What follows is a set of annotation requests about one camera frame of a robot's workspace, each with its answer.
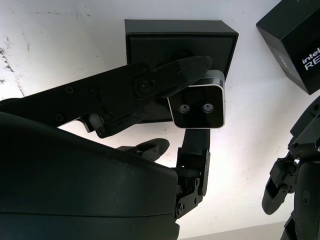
camera housing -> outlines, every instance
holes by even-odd
[[[207,74],[168,98],[174,124],[182,129],[218,129],[225,124],[225,76],[219,70]]]
[[[227,79],[239,36],[236,31],[220,20],[127,19],[125,20],[125,32],[128,64],[144,62],[150,66],[152,71],[175,60],[193,56],[209,56],[212,58],[210,70],[219,70],[223,74],[224,80]],[[145,107],[148,117],[141,123],[161,123],[173,120],[180,128],[222,127],[224,124],[224,83],[223,85],[219,82],[213,84],[208,82],[208,79],[204,78],[196,85],[182,90],[176,97],[170,98],[171,107],[167,99],[156,98]],[[181,116],[179,116],[181,112],[176,113],[176,104],[182,102],[182,98],[188,101],[200,99],[197,96],[199,94],[204,94],[204,98],[199,100],[199,102],[203,101],[203,105],[206,104],[207,99],[214,102],[212,105],[217,105],[214,106],[216,108],[214,113],[209,114],[209,122],[206,123],[205,120],[199,122],[193,120],[192,124],[183,123],[180,120]],[[190,111],[195,118],[196,115],[193,115],[195,110],[191,109]],[[194,113],[200,117],[204,114],[202,110],[199,113]]]

black mechanical link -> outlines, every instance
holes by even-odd
[[[177,219],[202,202],[207,193],[210,166],[210,130],[187,129],[182,147],[178,149],[176,171],[178,191],[176,199]]]
[[[194,56],[149,72],[135,63],[0,104],[0,112],[59,127],[74,120],[100,138],[143,121],[156,97],[172,96],[206,74],[211,58]]]
[[[297,174],[298,165],[290,152],[274,163],[262,199],[262,208],[266,214],[273,214],[284,203],[287,194],[295,192]]]
[[[137,146],[121,146],[117,149],[129,154],[134,154],[142,157],[145,160],[155,162],[158,160],[169,148],[170,143],[164,138],[156,138]]]

black cardboard box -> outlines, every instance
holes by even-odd
[[[320,0],[282,0],[256,26],[289,79],[320,89]]]
[[[125,20],[127,63],[144,62],[151,69],[192,56],[210,56],[212,70],[227,78],[239,34],[223,21]],[[146,107],[144,123],[172,121],[167,99]]]

white wall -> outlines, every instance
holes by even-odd
[[[280,240],[286,222],[252,226],[232,231],[187,238],[186,240]]]
[[[207,196],[178,222],[195,237],[286,221],[292,198],[272,216],[261,200],[289,130],[318,93],[288,80],[256,23],[280,0],[0,0],[0,100],[28,96],[126,64],[124,19],[223,20],[239,32],[226,81],[226,124],[212,131]],[[173,167],[184,131],[172,123],[136,125],[98,139],[80,123],[63,129],[112,147],[167,138],[159,161]]]

screw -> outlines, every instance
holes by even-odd
[[[184,206],[181,203],[179,203],[177,206],[178,215],[182,214],[183,211],[184,211]]]
[[[139,88],[142,92],[146,93],[149,91],[149,83],[146,80],[139,82]]]
[[[214,106],[211,103],[206,103],[203,105],[203,110],[207,113],[210,113],[214,110]]]
[[[190,107],[189,107],[188,105],[186,105],[186,104],[182,104],[182,105],[180,106],[180,111],[181,111],[182,113],[187,113],[187,112],[190,111]]]
[[[109,113],[106,113],[106,114],[104,115],[104,120],[105,120],[105,123],[106,123],[106,124],[109,124],[109,123],[112,122],[112,116],[111,116]]]
[[[62,113],[57,113],[54,117],[57,122],[63,122],[65,120],[65,116]]]
[[[309,204],[308,198],[305,197],[305,198],[302,200],[302,203],[303,203],[303,205],[307,206],[307,205]]]
[[[98,95],[98,89],[96,86],[90,87],[89,88],[89,93],[92,94],[93,96],[97,96]]]
[[[145,67],[145,68],[143,68],[142,72],[143,72],[144,74],[146,74],[146,73],[149,72],[149,69],[148,69],[147,67]]]
[[[73,94],[75,92],[74,88],[72,86],[66,86],[64,91],[67,93],[67,94]]]

